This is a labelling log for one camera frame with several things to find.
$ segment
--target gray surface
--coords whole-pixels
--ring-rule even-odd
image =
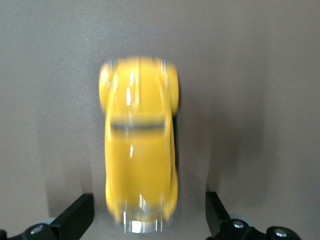
[[[205,239],[205,191],[260,231],[320,235],[318,1],[1,1],[0,227],[56,216],[82,192],[83,239]],[[105,207],[100,66],[176,63],[179,201],[161,234],[124,235]]]

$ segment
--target volkswagen beetle model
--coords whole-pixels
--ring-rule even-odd
[[[161,232],[178,198],[177,69],[156,58],[110,60],[100,70],[99,99],[105,113],[107,208],[125,232]]]

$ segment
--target toy car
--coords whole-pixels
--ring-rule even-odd
[[[147,57],[108,61],[100,70],[99,98],[106,113],[108,210],[125,232],[161,232],[178,198],[176,67]]]

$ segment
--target black clamp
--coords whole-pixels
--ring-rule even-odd
[[[94,215],[94,196],[83,194],[49,225],[39,223],[9,238],[6,231],[0,230],[0,240],[79,240]]]
[[[286,227],[272,226],[262,233],[243,220],[231,219],[215,192],[206,193],[205,217],[212,234],[207,240],[301,240]]]

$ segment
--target yellow toy car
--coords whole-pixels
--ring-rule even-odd
[[[106,205],[125,232],[161,232],[178,198],[173,116],[176,67],[135,57],[105,63],[99,76],[105,118]]]

